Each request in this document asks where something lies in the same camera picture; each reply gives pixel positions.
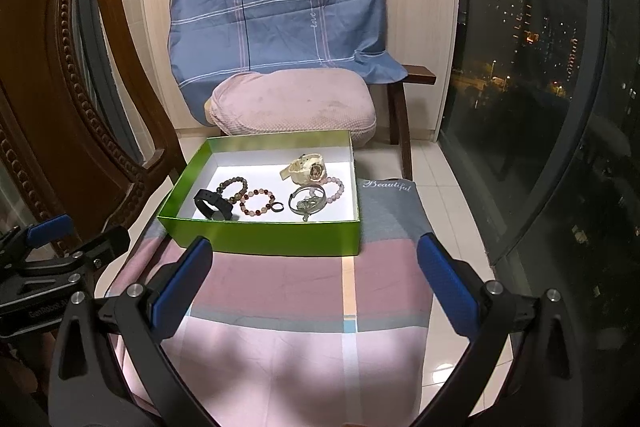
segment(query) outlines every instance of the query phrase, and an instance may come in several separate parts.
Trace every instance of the tile floor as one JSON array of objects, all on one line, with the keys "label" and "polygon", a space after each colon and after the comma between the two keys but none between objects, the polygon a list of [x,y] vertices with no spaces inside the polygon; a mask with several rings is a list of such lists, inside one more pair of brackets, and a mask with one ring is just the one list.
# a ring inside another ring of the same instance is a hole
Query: tile floor
[{"label": "tile floor", "polygon": [[[199,137],[180,139],[182,152],[187,161],[203,141],[204,138]],[[400,158],[397,147],[373,142],[365,149],[356,150],[354,156],[356,174],[361,178],[381,180],[400,177]],[[414,181],[418,187],[422,205],[441,243],[452,257],[467,261],[483,280],[493,279],[494,274],[484,253],[484,246],[474,218],[440,147],[432,142],[414,140],[412,141],[412,159]],[[144,211],[129,229],[132,245],[171,187],[172,184],[167,179],[149,199]],[[111,263],[102,275],[96,288],[97,296],[104,294],[124,263],[125,257],[123,255],[116,262]],[[422,407],[425,407],[438,392],[458,363],[467,344],[466,338],[454,332],[439,302],[434,298],[422,374]],[[494,403],[511,360],[513,360],[511,344],[507,341],[498,359],[498,365],[474,409],[475,412]]]}]

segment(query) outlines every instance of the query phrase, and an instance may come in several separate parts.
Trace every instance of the bolt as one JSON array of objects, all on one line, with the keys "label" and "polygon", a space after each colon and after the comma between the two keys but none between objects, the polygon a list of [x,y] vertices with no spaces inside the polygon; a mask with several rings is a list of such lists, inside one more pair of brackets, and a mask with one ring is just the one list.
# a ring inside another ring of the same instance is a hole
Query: bolt
[{"label": "bolt", "polygon": [[142,284],[135,283],[127,288],[127,295],[129,297],[140,297],[144,290],[145,287]]},{"label": "bolt", "polygon": [[71,295],[72,304],[79,304],[82,301],[84,301],[84,292],[76,292],[73,295]]},{"label": "bolt", "polygon": [[500,295],[504,290],[504,286],[497,281],[487,281],[484,287],[491,295]]},{"label": "bolt", "polygon": [[546,291],[546,298],[551,302],[558,302],[562,298],[562,296],[560,295],[560,292],[558,290],[556,290],[555,288],[551,288]]}]

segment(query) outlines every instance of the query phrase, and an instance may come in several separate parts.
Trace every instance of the chair leg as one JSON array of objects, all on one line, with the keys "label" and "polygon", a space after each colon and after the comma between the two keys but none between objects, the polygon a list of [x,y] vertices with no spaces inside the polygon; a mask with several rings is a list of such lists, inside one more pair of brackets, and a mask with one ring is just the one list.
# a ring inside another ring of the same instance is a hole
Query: chair leg
[{"label": "chair leg", "polygon": [[[400,145],[400,157],[402,160],[402,177],[406,180],[413,180],[414,173],[411,162],[411,138],[409,136],[409,117],[406,112],[406,99],[404,97],[404,85],[402,82],[395,82],[386,85],[386,92],[389,97],[389,116],[393,105],[394,119],[396,120],[396,143]],[[391,143],[394,144],[394,134],[391,132]]]}]

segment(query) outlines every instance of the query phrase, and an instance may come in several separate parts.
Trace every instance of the black watch strap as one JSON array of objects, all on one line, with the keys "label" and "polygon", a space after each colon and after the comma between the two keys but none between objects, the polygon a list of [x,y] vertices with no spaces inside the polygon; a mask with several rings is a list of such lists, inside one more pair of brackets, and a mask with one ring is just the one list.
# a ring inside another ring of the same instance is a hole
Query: black watch strap
[{"label": "black watch strap", "polygon": [[234,206],[217,192],[201,188],[193,198],[193,201],[196,204],[196,208],[207,219],[213,219],[213,213],[218,209],[222,212],[225,221],[231,221],[231,209]]}]

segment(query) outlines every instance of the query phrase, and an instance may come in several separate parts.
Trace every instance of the cream-colored watch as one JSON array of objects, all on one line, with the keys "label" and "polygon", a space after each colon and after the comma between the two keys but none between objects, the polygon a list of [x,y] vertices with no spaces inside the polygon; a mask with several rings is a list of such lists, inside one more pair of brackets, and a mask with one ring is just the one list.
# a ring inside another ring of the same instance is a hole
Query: cream-colored watch
[{"label": "cream-colored watch", "polygon": [[324,160],[320,154],[303,154],[287,168],[280,171],[280,177],[286,180],[291,176],[291,181],[296,185],[318,183],[326,176]]}]

